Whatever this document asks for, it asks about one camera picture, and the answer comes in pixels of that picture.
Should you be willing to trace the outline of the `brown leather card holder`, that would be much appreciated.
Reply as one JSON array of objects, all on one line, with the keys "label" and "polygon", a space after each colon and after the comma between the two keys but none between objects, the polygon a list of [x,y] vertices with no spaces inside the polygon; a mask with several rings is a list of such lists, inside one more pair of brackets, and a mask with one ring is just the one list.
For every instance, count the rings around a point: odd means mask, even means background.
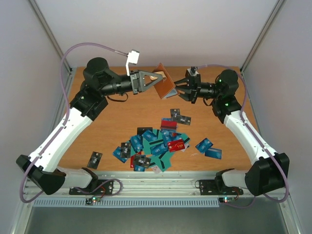
[{"label": "brown leather card holder", "polygon": [[162,75],[162,81],[154,85],[160,99],[168,99],[179,94],[174,81],[162,63],[158,64],[153,73]]}]

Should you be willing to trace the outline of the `teal striped card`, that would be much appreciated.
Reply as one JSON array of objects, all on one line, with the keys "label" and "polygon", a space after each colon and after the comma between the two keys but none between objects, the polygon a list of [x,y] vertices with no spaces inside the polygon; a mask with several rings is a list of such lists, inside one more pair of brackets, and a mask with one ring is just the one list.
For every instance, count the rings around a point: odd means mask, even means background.
[{"label": "teal striped card", "polygon": [[180,139],[183,140],[184,144],[189,143],[191,140],[185,133],[178,133],[165,129],[146,130],[142,134],[143,152],[146,155],[156,155],[156,153],[152,152],[153,148],[156,146],[162,146],[168,151],[168,143]]}]

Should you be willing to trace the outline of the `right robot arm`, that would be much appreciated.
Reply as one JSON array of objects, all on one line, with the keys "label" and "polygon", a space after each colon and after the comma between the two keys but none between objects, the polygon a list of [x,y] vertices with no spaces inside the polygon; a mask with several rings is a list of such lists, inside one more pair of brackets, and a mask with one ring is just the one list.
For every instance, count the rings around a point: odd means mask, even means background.
[{"label": "right robot arm", "polygon": [[285,195],[279,202],[289,196],[287,181],[290,160],[285,153],[278,153],[257,132],[244,112],[244,104],[239,104],[235,93],[239,88],[241,75],[231,68],[223,70],[214,83],[202,82],[198,67],[187,69],[185,78],[175,81],[179,96],[194,104],[197,99],[210,99],[213,113],[236,137],[251,162],[247,171],[227,169],[215,177],[215,187],[220,193],[228,192],[232,187],[249,190],[254,196],[285,189]]}]

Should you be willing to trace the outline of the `black VIP card top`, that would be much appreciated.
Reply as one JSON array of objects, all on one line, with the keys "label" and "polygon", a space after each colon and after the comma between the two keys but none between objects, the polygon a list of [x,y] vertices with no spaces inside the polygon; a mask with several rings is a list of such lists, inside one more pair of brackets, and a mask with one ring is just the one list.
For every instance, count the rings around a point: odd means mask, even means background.
[{"label": "black VIP card top", "polygon": [[182,116],[182,115],[173,116],[173,121],[179,124],[191,125],[191,117],[187,117],[187,116]]}]

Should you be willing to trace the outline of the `dark red card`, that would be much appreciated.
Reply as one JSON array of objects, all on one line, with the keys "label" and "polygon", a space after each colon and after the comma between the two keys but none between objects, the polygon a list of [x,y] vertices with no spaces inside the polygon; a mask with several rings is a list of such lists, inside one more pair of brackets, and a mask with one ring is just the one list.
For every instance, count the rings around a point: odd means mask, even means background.
[{"label": "dark red card", "polygon": [[177,123],[175,121],[162,120],[160,128],[175,131],[177,129]]}]

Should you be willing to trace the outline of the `red gold VIP card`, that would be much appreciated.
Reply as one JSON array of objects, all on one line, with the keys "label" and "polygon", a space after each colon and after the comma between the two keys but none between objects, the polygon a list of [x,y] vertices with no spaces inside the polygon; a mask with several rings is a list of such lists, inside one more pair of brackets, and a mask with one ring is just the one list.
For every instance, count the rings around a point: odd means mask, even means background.
[{"label": "red gold VIP card", "polygon": [[183,139],[170,141],[167,143],[169,152],[176,152],[185,149],[185,144]]}]

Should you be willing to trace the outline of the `blue card right upper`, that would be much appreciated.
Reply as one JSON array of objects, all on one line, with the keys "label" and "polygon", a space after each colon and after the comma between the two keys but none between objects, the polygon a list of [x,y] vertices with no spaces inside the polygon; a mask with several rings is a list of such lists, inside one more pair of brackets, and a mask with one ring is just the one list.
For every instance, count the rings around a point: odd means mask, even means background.
[{"label": "blue card right upper", "polygon": [[205,153],[208,149],[210,149],[213,146],[213,143],[207,139],[204,138],[200,143],[196,145],[196,149],[201,153]]}]

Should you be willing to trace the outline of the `blue card pile centre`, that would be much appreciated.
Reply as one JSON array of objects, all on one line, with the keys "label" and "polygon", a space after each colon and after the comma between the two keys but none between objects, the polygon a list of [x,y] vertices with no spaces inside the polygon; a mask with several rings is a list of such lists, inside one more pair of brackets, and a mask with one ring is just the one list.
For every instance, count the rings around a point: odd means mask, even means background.
[{"label": "blue card pile centre", "polygon": [[140,135],[130,137],[130,143],[135,153],[139,153],[143,150],[143,142]]}]

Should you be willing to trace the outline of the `blue card far right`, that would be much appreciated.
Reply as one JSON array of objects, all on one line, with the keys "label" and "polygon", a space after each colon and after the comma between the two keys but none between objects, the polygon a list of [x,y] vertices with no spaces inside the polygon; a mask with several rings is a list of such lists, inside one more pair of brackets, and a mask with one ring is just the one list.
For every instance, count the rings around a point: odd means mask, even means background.
[{"label": "blue card far right", "polygon": [[222,159],[222,150],[221,149],[216,149],[216,148],[209,148],[205,152],[205,156],[221,160]]}]

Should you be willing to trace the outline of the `teal card pile bottom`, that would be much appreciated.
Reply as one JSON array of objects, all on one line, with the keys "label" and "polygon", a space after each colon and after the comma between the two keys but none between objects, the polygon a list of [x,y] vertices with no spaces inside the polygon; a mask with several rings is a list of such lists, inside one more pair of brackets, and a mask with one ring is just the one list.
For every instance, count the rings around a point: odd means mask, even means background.
[{"label": "teal card pile bottom", "polygon": [[169,159],[160,159],[157,156],[152,156],[149,168],[157,166],[162,172],[168,170],[172,165]]}]

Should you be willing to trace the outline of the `black VIP card bottom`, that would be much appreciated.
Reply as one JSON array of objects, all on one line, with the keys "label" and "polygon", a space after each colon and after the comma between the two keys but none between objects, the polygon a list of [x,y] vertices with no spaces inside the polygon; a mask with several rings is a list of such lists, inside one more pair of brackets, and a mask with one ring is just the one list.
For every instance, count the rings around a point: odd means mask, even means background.
[{"label": "black VIP card bottom", "polygon": [[151,158],[146,155],[135,154],[134,155],[134,165],[144,168],[148,168],[151,164]]}]

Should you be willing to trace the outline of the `right controller board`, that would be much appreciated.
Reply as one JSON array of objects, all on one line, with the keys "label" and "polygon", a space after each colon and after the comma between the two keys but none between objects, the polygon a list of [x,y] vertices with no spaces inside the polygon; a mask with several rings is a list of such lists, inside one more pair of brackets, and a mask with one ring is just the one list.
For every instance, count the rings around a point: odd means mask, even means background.
[{"label": "right controller board", "polygon": [[220,197],[220,198],[219,198],[219,202],[220,202],[220,203],[230,203],[230,202],[234,202],[234,201],[236,201],[236,200],[237,200],[236,197],[228,197],[228,196]]}]

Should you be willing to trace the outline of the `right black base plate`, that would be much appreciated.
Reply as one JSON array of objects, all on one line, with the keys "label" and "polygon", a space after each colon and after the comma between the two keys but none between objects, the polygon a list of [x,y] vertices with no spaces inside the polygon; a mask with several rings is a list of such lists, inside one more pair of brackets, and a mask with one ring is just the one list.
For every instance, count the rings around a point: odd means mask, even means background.
[{"label": "right black base plate", "polygon": [[244,192],[238,187],[227,187],[222,182],[212,179],[199,180],[199,190],[201,195],[243,195]]}]

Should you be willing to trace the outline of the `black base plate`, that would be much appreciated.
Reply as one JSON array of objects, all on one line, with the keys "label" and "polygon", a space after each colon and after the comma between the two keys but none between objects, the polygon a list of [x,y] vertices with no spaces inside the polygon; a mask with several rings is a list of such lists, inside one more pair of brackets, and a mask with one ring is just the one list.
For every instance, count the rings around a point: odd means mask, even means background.
[{"label": "black base plate", "polygon": [[227,187],[222,182],[212,179],[199,180],[199,190],[201,195],[243,195],[244,192],[238,187]]},{"label": "black base plate", "polygon": [[93,185],[86,188],[70,188],[69,195],[111,195],[114,188],[114,182],[108,179],[99,179]]}]

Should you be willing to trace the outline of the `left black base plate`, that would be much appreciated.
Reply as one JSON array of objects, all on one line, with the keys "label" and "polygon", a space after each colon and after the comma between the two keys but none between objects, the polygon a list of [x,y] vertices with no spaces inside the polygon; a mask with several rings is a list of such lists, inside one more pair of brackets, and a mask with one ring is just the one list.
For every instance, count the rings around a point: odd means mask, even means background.
[{"label": "left black base plate", "polygon": [[86,188],[70,188],[69,195],[111,195],[114,188],[114,182],[108,179],[99,179],[93,185]]}]

